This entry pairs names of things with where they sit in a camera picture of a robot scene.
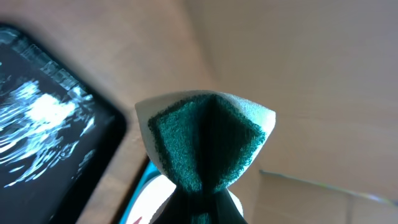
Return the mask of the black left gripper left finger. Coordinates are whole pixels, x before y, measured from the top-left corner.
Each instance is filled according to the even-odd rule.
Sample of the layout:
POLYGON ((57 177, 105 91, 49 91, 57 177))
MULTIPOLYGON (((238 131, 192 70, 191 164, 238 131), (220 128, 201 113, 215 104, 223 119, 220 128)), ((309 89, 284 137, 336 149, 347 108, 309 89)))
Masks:
POLYGON ((153 224, 200 224, 202 223, 202 197, 176 188, 153 224))

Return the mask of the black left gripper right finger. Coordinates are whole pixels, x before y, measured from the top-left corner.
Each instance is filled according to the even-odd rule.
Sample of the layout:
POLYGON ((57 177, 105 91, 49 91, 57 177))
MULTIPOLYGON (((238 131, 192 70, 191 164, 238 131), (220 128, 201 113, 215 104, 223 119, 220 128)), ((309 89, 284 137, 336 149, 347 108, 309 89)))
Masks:
POLYGON ((206 197, 203 211, 201 220, 204 224, 247 224, 228 189, 206 197))

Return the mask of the white plate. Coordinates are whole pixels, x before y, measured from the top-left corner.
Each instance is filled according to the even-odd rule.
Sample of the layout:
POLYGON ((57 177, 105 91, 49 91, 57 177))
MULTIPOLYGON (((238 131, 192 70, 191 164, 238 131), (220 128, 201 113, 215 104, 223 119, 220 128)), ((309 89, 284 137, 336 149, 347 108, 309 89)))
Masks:
MULTIPOLYGON (((127 217, 126 224, 150 224, 160 215, 170 196, 177 187, 166 176, 158 175, 151 179, 138 195, 138 198, 127 217)), ((240 214, 243 216, 243 206, 240 200, 229 191, 231 197, 237 206, 240 214)), ((189 194, 200 194, 202 197, 201 211, 204 214, 203 206, 205 198, 212 194, 203 194, 203 192, 194 192, 189 194)))

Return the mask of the green and yellow sponge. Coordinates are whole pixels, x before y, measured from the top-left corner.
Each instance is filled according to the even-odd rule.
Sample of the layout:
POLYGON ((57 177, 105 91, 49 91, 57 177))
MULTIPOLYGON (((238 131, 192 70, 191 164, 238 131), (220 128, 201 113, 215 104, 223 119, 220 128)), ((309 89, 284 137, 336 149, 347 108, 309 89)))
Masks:
POLYGON ((260 104, 210 90, 156 96, 135 109, 149 159, 188 193, 229 190, 276 122, 276 113, 260 104))

